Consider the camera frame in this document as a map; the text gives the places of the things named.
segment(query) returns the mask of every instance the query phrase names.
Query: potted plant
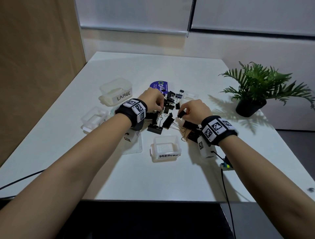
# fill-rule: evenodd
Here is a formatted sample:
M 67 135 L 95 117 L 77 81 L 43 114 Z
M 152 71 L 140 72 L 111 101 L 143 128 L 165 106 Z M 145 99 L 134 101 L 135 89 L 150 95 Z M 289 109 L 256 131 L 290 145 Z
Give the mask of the potted plant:
M 239 100 L 236 112 L 244 117 L 252 116 L 257 110 L 262 108 L 267 99 L 276 99 L 286 104 L 289 97 L 303 97 L 311 103 L 311 108 L 315 110 L 315 97 L 311 94 L 311 89 L 304 85 L 304 82 L 295 86 L 295 82 L 287 86 L 291 77 L 290 74 L 281 74 L 274 67 L 263 67 L 261 64 L 250 62 L 252 65 L 243 65 L 241 69 L 232 69 L 223 74 L 224 77 L 232 77 L 239 83 L 238 90 L 228 87 L 222 92 L 233 93 L 232 99 Z

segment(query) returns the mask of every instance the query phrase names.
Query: green plant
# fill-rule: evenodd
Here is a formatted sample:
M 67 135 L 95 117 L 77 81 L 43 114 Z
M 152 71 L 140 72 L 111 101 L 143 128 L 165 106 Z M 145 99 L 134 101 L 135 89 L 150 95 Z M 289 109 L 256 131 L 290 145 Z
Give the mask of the green plant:
M 262 101 L 266 99 L 276 99 L 286 104 L 288 97 L 302 97 L 311 103 L 311 108 L 315 110 L 315 97 L 312 96 L 312 90 L 304 85 L 304 82 L 295 86 L 295 82 L 287 86 L 291 77 L 290 74 L 281 74 L 274 67 L 263 67 L 254 62 L 251 66 L 243 65 L 240 61 L 241 69 L 232 69 L 223 74 L 224 77 L 232 77 L 239 83 L 238 90 L 228 87 L 222 92 L 233 93 L 232 98 L 238 100 Z

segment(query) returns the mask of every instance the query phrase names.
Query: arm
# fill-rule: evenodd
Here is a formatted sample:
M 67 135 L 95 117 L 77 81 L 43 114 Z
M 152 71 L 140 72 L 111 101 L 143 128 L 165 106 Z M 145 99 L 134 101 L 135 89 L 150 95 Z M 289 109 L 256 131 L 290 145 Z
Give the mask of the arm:
M 157 89 L 139 99 L 148 111 L 163 107 Z M 0 238 L 54 238 L 130 127 L 127 116 L 116 114 L 42 172 L 0 211 Z
M 212 115 L 201 100 L 183 104 L 183 119 L 195 124 Z M 235 135 L 219 146 L 240 180 L 284 238 L 314 238 L 315 202 L 272 163 Z

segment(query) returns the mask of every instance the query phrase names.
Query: hand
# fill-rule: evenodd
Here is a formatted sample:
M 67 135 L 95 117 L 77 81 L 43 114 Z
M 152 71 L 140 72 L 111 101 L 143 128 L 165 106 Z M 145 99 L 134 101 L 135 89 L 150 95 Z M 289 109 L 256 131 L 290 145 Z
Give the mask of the hand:
M 186 110 L 186 115 L 183 116 L 183 119 L 194 124 L 200 125 L 201 122 L 208 116 L 213 115 L 210 108 L 206 106 L 201 100 L 191 100 L 185 104 L 182 104 L 178 113 Z
M 164 95 L 158 89 L 149 87 L 138 97 L 138 99 L 146 103 L 148 112 L 154 110 L 161 111 L 163 109 Z

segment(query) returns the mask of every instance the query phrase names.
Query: white table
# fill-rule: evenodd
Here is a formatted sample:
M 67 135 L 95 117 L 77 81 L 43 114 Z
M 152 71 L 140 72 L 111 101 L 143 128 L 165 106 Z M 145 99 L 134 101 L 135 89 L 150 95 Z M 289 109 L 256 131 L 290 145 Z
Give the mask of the white table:
M 173 84 L 170 90 L 174 92 L 198 93 L 215 113 L 231 120 L 241 139 L 315 199 L 307 191 L 315 188 L 315 182 L 263 114 L 259 111 L 243 118 L 235 112 L 231 96 L 218 93 L 229 85 L 238 86 L 235 80 L 218 76 L 227 69 L 222 60 L 215 59 L 97 52 L 0 168 L 0 186 L 47 168 L 81 140 L 85 134 L 80 118 L 94 106 L 111 109 L 100 103 L 99 86 L 123 77 L 133 84 L 133 97 L 158 80 Z M 163 129 L 162 135 L 167 134 L 182 136 L 177 130 Z M 153 163 L 149 148 L 156 136 L 142 132 L 142 153 L 121 156 L 116 150 L 84 199 L 225 201 L 220 159 L 200 159 L 197 144 L 188 140 L 180 141 L 182 154 L 176 161 Z M 224 156 L 219 147 L 217 152 Z M 224 175 L 231 201 L 254 201 L 235 171 Z M 16 195 L 34 178 L 1 190 L 0 197 Z

